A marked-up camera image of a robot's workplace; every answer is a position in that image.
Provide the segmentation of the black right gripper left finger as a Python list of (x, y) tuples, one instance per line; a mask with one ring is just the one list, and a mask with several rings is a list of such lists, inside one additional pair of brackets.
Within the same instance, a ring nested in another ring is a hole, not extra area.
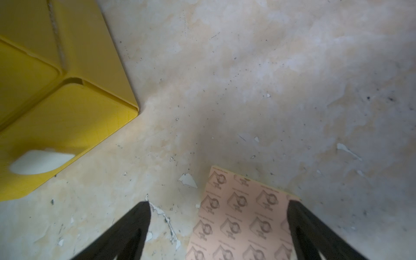
[(139, 260), (150, 222), (150, 204), (141, 201), (73, 259)]

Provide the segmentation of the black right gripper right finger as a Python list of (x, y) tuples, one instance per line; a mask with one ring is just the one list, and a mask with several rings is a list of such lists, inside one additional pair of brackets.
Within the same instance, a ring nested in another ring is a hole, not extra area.
[(290, 200), (287, 221), (299, 260), (366, 260), (300, 201)]

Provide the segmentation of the orange patterned sticky note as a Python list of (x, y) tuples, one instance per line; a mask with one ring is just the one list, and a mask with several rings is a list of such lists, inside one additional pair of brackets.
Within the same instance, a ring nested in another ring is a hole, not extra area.
[(298, 198), (213, 166), (187, 260), (291, 260), (288, 204)]

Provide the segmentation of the yellow drawer cabinet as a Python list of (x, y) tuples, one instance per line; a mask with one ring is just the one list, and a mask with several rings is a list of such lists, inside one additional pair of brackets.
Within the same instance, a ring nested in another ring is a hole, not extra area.
[(139, 114), (95, 1), (1, 2), (1, 200), (25, 197)]

